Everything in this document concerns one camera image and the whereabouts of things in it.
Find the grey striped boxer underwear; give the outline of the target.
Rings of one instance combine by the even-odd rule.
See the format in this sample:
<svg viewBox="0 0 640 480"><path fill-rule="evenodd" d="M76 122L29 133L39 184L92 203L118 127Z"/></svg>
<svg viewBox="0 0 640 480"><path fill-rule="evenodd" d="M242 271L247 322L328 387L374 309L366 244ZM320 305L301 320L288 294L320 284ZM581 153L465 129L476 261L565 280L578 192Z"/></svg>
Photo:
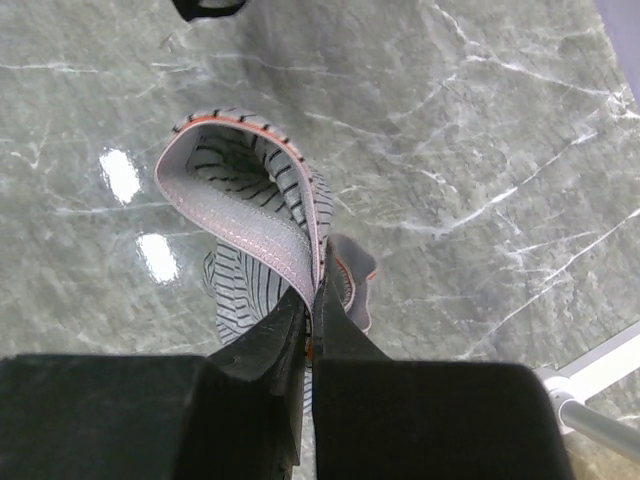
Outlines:
<svg viewBox="0 0 640 480"><path fill-rule="evenodd" d="M219 108L190 115L155 168L166 200L213 235L203 283L216 300L216 327L230 344L270 314L287 290L307 308L328 268L347 317L371 328L374 257L334 232L324 177L292 140L257 114Z"/></svg>

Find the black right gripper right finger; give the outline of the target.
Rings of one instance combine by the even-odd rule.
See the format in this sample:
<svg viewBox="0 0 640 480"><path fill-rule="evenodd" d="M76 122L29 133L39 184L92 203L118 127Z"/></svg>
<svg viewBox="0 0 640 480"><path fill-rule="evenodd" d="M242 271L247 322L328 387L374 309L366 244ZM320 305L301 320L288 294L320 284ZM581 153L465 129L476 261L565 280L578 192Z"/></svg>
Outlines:
<svg viewBox="0 0 640 480"><path fill-rule="evenodd" d="M313 331L321 479L570 479L547 394L520 364L394 360L347 317L333 282Z"/></svg>

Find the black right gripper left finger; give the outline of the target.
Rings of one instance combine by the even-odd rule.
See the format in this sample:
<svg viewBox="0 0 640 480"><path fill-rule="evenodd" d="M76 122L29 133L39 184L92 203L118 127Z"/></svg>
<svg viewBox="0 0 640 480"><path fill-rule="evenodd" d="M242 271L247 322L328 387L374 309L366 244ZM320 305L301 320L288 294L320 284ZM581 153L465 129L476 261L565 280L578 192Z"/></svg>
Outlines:
<svg viewBox="0 0 640 480"><path fill-rule="evenodd" d="M300 461L306 309L287 291L210 356L1 362L5 479L288 479Z"/></svg>

